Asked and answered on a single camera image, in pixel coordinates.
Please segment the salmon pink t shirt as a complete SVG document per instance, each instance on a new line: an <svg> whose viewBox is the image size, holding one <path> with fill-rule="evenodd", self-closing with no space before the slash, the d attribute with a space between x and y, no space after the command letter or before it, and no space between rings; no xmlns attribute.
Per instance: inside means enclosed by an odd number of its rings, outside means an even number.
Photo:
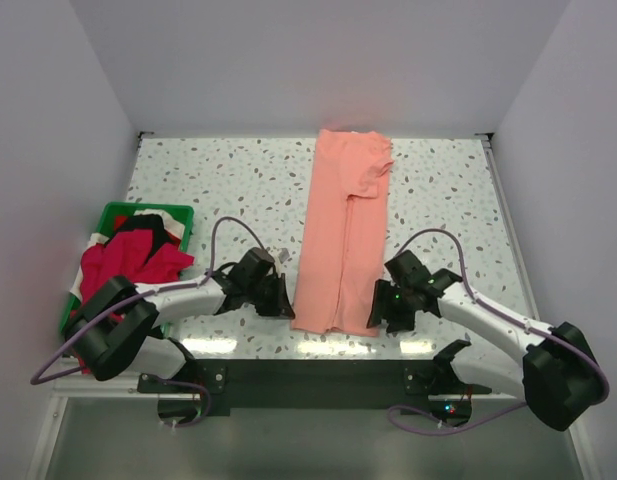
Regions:
<svg viewBox="0 0 617 480"><path fill-rule="evenodd" d="M322 130L316 142L292 326L375 337L368 324L383 275L392 143L377 132Z"/></svg>

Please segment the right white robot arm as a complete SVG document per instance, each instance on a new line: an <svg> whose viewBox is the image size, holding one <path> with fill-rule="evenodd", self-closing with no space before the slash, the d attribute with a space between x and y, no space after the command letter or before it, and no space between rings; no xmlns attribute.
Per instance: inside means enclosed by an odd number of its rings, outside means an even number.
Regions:
<svg viewBox="0 0 617 480"><path fill-rule="evenodd" d="M424 379L428 392L489 387L520 399L557 431L568 429L589 407L608 398L609 381L576 326L551 326L489 303L470 287L465 273L446 268L431 272L409 250L385 267L389 277L374 284L368 326L385 323L390 333L411 331L416 315L428 313L480 336L520 369L513 374L479 367L461 357L471 343L458 339L433 357L431 373Z"/></svg>

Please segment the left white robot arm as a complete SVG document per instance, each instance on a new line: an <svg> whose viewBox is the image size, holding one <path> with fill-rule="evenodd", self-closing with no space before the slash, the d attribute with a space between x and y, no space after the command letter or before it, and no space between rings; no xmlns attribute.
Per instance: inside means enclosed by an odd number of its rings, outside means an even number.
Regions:
<svg viewBox="0 0 617 480"><path fill-rule="evenodd" d="M259 247L191 280L142 284L114 276L79 307L62 335L99 381L136 371L157 375L171 391L184 392L195 380L194 357L180 342L157 333L164 324L222 315L246 304L263 318L295 317L286 276Z"/></svg>

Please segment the green plastic basket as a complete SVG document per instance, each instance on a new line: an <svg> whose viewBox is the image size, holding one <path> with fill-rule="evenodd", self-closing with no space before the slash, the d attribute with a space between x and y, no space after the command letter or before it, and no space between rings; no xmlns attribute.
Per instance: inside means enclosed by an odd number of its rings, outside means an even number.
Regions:
<svg viewBox="0 0 617 480"><path fill-rule="evenodd" d="M178 280L194 261L187 253L193 216L187 205L108 203L81 256L59 328L116 275L147 284Z"/></svg>

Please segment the black garment in basket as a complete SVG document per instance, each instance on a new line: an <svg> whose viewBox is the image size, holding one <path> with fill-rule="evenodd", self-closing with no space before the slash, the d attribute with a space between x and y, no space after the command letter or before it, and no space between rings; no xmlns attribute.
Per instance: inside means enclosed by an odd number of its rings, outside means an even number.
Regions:
<svg viewBox="0 0 617 480"><path fill-rule="evenodd" d="M166 230L164 219L157 214L133 215L125 218L115 228L111 239L121 233L131 233L132 237L135 238L141 232L149 233L151 237L150 254L156 253L166 244L171 244L175 248L180 245L180 240Z"/></svg>

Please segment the red t shirt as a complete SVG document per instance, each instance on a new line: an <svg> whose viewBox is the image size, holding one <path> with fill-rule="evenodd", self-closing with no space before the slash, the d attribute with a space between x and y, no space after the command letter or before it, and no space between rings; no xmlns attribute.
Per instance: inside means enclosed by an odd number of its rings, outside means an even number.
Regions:
<svg viewBox="0 0 617 480"><path fill-rule="evenodd" d="M121 233L111 239L93 233L82 254L76 279L70 293L80 302L89 300L94 293L114 276L124 276L133 283L160 284L177 281L183 270L190 267L194 257L182 247L184 236L167 230L180 240L175 248L163 245L150 254L150 235L141 232L133 238Z"/></svg>

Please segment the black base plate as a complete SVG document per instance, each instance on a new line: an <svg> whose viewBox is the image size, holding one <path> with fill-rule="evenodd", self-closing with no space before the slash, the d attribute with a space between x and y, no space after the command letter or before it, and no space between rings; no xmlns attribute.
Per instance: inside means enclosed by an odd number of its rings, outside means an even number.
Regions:
<svg viewBox="0 0 617 480"><path fill-rule="evenodd" d="M175 383L142 374L137 390L158 396L161 419L188 423L197 413L237 409L386 410L407 404L439 410L431 396L489 394L434 360L222 360L184 368Z"/></svg>

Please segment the aluminium frame rail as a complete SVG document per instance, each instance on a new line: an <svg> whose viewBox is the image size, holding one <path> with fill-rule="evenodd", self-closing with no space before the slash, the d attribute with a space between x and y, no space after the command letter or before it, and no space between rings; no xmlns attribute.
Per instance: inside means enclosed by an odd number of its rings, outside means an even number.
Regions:
<svg viewBox="0 0 617 480"><path fill-rule="evenodd" d="M466 383L448 368L432 360L238 360L203 359L185 367L172 379L159 380L154 374L124 372L99 381L92 375L67 376L58 381L63 390L110 395L124 389L143 394L175 395L203 386L213 395L239 387L253 393L256 388L290 391L327 386L379 388L395 387L413 395L461 394L471 391L489 394L481 381Z"/></svg>

